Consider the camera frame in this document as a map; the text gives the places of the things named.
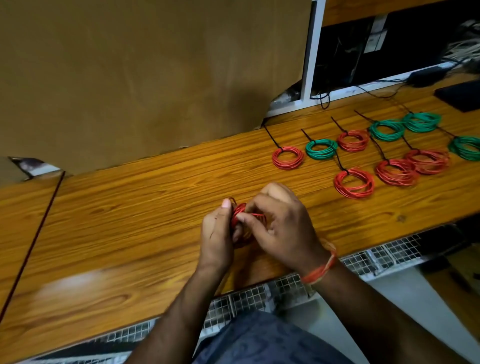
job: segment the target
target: orange wristband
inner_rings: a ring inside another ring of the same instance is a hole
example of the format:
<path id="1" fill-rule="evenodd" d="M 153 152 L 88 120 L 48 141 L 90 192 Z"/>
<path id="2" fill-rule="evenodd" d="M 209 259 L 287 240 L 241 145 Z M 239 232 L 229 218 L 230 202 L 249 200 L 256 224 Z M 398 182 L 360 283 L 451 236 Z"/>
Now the orange wristband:
<path id="1" fill-rule="evenodd" d="M 315 283 L 321 281 L 321 279 L 328 272 L 328 270 L 332 267 L 332 265 L 334 264 L 334 262 L 336 260 L 336 248 L 334 247 L 334 245 L 331 244 L 330 242 L 328 242 L 325 239 L 321 239 L 321 240 L 323 240 L 325 242 L 325 245 L 328 246 L 328 248 L 330 250 L 330 253 L 331 253 L 330 258 L 328 259 L 326 264 L 323 264 L 323 265 L 319 266 L 318 268 L 314 269 L 312 272 L 307 274 L 305 277 L 301 277 L 300 280 L 304 284 L 312 285 L 312 284 L 315 284 Z"/>

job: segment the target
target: wire rack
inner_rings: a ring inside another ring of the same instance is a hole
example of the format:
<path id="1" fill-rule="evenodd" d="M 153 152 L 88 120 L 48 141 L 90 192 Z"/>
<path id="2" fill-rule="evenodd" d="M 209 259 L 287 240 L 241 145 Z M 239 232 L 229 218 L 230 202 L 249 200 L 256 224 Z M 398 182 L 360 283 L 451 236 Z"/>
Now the wire rack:
<path id="1" fill-rule="evenodd" d="M 340 261 L 363 280 L 369 281 L 399 270 L 406 269 L 427 260 L 419 251 L 421 237 L 417 234 L 395 240 L 362 252 L 347 255 Z M 310 287 L 304 286 L 297 273 L 288 274 L 265 284 L 260 284 L 241 291 L 236 291 L 215 298 L 208 308 L 200 340 L 212 336 L 227 325 L 233 318 L 249 310 L 275 312 L 285 310 L 319 295 Z M 106 335 L 99 336 L 90 342 L 137 342 L 141 341 L 153 328 L 157 319 L 132 325 Z M 118 355 L 99 359 L 78 361 L 78 358 L 48 360 L 49 364 L 121 364 L 127 355 Z M 42 364 L 47 361 L 32 360 Z"/>

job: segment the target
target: green wire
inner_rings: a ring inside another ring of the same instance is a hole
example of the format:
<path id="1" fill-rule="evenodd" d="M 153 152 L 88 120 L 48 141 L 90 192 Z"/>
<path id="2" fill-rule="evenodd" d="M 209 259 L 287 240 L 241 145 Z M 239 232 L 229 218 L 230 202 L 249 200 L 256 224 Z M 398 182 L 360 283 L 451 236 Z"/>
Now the green wire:
<path id="1" fill-rule="evenodd" d="M 438 114 L 432 114 L 430 112 L 409 112 L 402 119 L 402 123 L 408 130 L 415 133 L 428 133 L 437 128 L 438 123 L 442 117 Z"/>
<path id="2" fill-rule="evenodd" d="M 384 142 L 393 142 L 395 140 L 400 139 L 405 132 L 405 127 L 400 120 L 382 120 L 374 122 L 369 130 L 370 134 L 372 134 L 376 139 L 382 140 Z M 394 131 L 392 134 L 385 134 L 378 131 L 379 126 L 386 126 Z"/>
<path id="3" fill-rule="evenodd" d="M 314 150 L 313 147 L 318 145 L 327 146 L 327 149 Z M 315 160 L 323 160 L 333 157 L 337 148 L 338 144 L 336 141 L 330 139 L 319 139 L 309 142 L 305 147 L 305 152 L 310 158 Z"/>
<path id="4" fill-rule="evenodd" d="M 448 150 L 466 160 L 480 160 L 480 139 L 474 136 L 457 136 L 448 145 Z"/>

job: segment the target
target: person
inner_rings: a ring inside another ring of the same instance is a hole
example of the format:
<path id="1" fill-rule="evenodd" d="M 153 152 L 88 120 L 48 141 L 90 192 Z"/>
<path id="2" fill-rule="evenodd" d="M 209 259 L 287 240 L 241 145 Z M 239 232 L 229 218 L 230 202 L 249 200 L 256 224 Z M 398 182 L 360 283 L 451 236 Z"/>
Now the person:
<path id="1" fill-rule="evenodd" d="M 307 209 L 286 186 L 267 185 L 245 211 L 237 217 L 260 247 L 301 277 L 330 258 Z M 272 217 L 268 228 L 250 215 L 254 211 Z M 127 364 L 351 363 L 320 338 L 259 311 L 233 319 L 208 345 L 200 345 L 193 357 L 209 304 L 233 262 L 233 241 L 243 234 L 238 225 L 230 235 L 231 215 L 231 202 L 225 199 L 204 218 L 194 274 Z M 468 363 L 339 262 L 312 287 L 371 364 Z"/>

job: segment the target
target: red wire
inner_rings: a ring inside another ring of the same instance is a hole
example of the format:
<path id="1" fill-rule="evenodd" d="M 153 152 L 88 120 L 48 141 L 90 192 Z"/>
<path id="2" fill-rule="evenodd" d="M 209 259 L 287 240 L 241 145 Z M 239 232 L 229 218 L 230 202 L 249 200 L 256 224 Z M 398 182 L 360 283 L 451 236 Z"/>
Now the red wire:
<path id="1" fill-rule="evenodd" d="M 293 160 L 279 160 L 278 156 L 282 152 L 292 152 L 296 155 L 296 158 Z M 284 146 L 273 152 L 272 162 L 275 167 L 280 168 L 281 170 L 293 170 L 302 163 L 304 157 L 305 155 L 300 149 L 295 148 L 294 146 Z"/>
<path id="2" fill-rule="evenodd" d="M 347 136 L 353 136 L 359 141 L 357 142 L 345 142 L 344 138 Z M 343 132 L 337 138 L 337 143 L 343 150 L 347 152 L 360 152 L 367 147 L 369 136 L 366 130 L 351 130 L 349 132 Z"/>
<path id="3" fill-rule="evenodd" d="M 236 225 L 239 223 L 237 215 L 240 212 L 245 212 L 245 207 L 247 206 L 247 204 L 241 203 L 237 205 L 237 201 L 235 201 L 233 197 L 230 197 L 230 201 L 232 202 L 232 206 L 233 206 L 233 214 L 232 214 L 232 220 L 230 221 L 230 228 L 233 230 L 236 227 Z M 264 226 L 267 226 L 267 216 L 265 216 L 264 214 L 251 214 L 251 215 L 255 216 L 257 220 L 259 220 Z M 252 232 L 250 230 L 245 230 L 243 234 L 243 239 L 247 240 L 248 238 L 250 238 L 251 235 L 252 235 Z"/>
<path id="4" fill-rule="evenodd" d="M 415 156 L 426 156 L 429 160 L 419 160 Z M 410 150 L 405 159 L 415 165 L 415 170 L 421 174 L 437 174 L 448 168 L 450 157 L 448 153 L 439 150 Z"/>
<path id="5" fill-rule="evenodd" d="M 360 178 L 365 182 L 361 186 L 345 187 L 342 185 L 343 179 L 348 175 Z M 373 182 L 373 176 L 367 172 L 359 170 L 357 168 L 350 168 L 348 173 L 346 170 L 341 171 L 335 176 L 334 186 L 343 196 L 348 198 L 363 198 L 370 196 L 373 193 L 375 184 Z"/>
<path id="6" fill-rule="evenodd" d="M 388 170 L 389 165 L 397 167 L 400 173 Z M 415 171 L 415 165 L 406 159 L 384 160 L 375 168 L 375 173 L 383 182 L 392 186 L 412 186 L 419 177 Z"/>

